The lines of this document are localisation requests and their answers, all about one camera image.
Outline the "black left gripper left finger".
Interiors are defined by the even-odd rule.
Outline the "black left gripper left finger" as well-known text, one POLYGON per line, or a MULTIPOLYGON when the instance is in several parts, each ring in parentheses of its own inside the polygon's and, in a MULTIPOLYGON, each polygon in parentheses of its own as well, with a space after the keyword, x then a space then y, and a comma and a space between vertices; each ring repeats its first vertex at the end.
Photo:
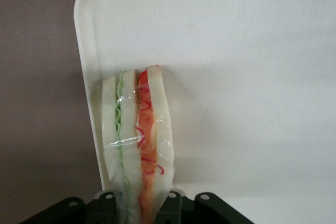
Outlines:
POLYGON ((85 203, 81 198, 69 197, 22 221, 39 223, 117 223, 117 202, 113 192, 103 190, 85 203))

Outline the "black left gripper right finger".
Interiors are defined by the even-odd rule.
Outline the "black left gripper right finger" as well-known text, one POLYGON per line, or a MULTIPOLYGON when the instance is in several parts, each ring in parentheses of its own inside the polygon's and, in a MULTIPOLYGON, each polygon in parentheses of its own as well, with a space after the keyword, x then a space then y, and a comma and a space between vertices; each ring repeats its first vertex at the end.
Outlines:
POLYGON ((214 193, 203 192, 191 200, 178 189, 170 191, 156 215, 156 223, 253 224, 214 193))

